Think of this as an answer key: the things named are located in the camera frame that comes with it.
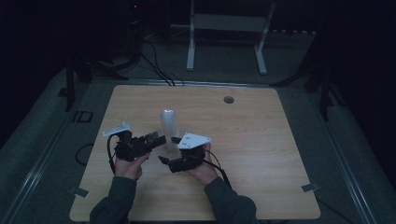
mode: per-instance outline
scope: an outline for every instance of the black tape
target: black tape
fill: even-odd
[[[307,184],[307,185],[302,186],[301,188],[303,189],[304,192],[307,192],[309,190],[315,191],[315,190],[319,189],[317,184]]]
[[[83,197],[83,198],[87,198],[88,195],[90,194],[87,190],[81,189],[81,188],[76,188],[76,187],[72,187],[67,192],[69,192],[70,194],[78,195],[78,196]]]

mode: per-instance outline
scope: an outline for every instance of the dark sleeve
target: dark sleeve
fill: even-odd
[[[219,224],[257,224],[256,204],[245,196],[239,196],[218,177],[205,187]]]
[[[135,180],[114,176],[108,196],[92,209],[90,223],[119,224],[132,209],[135,191]]]

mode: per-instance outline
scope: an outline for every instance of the wooden table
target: wooden table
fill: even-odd
[[[234,102],[226,104],[225,96]],[[117,86],[81,180],[80,187],[90,194],[76,197],[72,220],[89,220],[92,208],[110,189],[113,174],[102,132],[123,121],[131,125],[134,136],[159,131],[165,108],[176,111],[182,133],[212,138],[212,152],[233,189],[256,203],[258,219],[319,217],[313,191],[302,190],[309,179],[275,90]],[[158,160],[163,153],[163,147],[157,147],[143,164],[129,219],[214,220],[204,187],[186,173],[172,174]]]

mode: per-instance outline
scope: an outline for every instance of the person's right hand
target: person's right hand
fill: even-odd
[[[210,151],[210,146],[210,143],[204,145],[204,149],[207,150],[205,151],[204,160],[212,162],[212,159],[210,158],[210,153],[208,152]],[[200,166],[186,172],[194,176],[195,179],[197,179],[204,186],[208,185],[210,182],[218,177],[218,173],[216,173],[215,167],[205,162],[203,162]]]

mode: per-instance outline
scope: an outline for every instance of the translucent cylinder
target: translucent cylinder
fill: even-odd
[[[172,143],[171,140],[171,137],[178,137],[180,132],[175,111],[171,109],[163,110],[161,113],[161,124],[163,126],[163,134],[166,137],[165,149],[178,151],[177,145]]]

